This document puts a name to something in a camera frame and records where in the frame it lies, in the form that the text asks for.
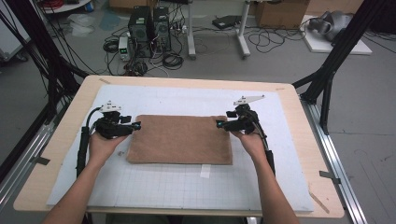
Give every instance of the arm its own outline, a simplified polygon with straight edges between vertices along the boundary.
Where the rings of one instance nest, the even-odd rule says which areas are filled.
[[[100,169],[125,138],[126,136],[108,140],[99,133],[91,136],[90,159],[85,169],[62,199],[49,211],[43,223],[81,223]]]
[[[233,133],[233,135],[241,140],[256,168],[264,222],[270,224],[298,223],[297,216],[277,184],[274,173],[268,164],[259,135],[255,133]]]

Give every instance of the brown cloth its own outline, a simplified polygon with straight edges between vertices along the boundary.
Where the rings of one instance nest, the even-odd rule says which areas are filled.
[[[216,127],[225,116],[139,115],[132,135],[131,163],[233,164],[230,134]]]

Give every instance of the person's left hand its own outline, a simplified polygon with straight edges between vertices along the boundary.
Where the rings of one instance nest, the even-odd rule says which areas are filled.
[[[127,136],[121,136],[114,139],[106,139],[99,133],[93,133],[90,138],[90,159],[88,165],[102,168],[106,160],[116,149],[117,145]]]

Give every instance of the gray floor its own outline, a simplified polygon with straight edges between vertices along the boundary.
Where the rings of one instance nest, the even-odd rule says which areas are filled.
[[[67,41],[89,65],[98,71],[105,69],[104,39],[127,24],[120,24],[111,31],[100,28],[102,19],[108,16],[106,7],[99,5],[89,14],[96,18],[95,31],[88,37],[67,35]],[[212,27],[212,18],[195,19],[195,24]],[[318,70],[326,59],[326,53],[311,53],[304,41],[287,40],[284,45],[269,53],[259,53],[248,43],[251,56],[241,59],[234,34],[197,35],[197,60],[191,61],[186,50],[182,68],[167,74],[160,69],[151,70],[146,77],[176,77],[242,80],[257,82],[292,83]],[[396,50],[396,42],[376,41]],[[361,208],[369,223],[396,223],[396,157],[395,126],[396,63],[395,54],[363,38],[373,51],[371,56],[350,55],[338,70],[332,89],[329,129],[355,190]],[[81,69],[88,69],[78,63]],[[121,71],[122,63],[111,64],[112,71]],[[0,162],[17,144],[33,119],[47,101],[44,86],[35,65],[12,61],[0,67]],[[0,213],[0,223],[38,223],[45,214],[17,212],[12,208],[13,194]],[[104,216],[95,217],[104,223]],[[315,220],[302,218],[302,223],[349,223],[348,218]]]

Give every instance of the table leg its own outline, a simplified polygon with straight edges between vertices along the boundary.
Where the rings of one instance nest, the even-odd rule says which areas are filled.
[[[241,20],[241,27],[239,30],[236,30],[236,35],[238,37],[239,44],[241,45],[243,55],[242,57],[246,59],[246,57],[250,56],[250,51],[248,50],[248,44],[244,37],[245,32],[245,25],[247,23],[248,17],[248,8],[250,6],[250,1],[245,1],[244,9],[242,12],[242,20]]]
[[[192,0],[189,1],[189,27],[187,34],[187,43],[189,45],[189,56],[191,59],[196,59],[194,36],[192,35]]]

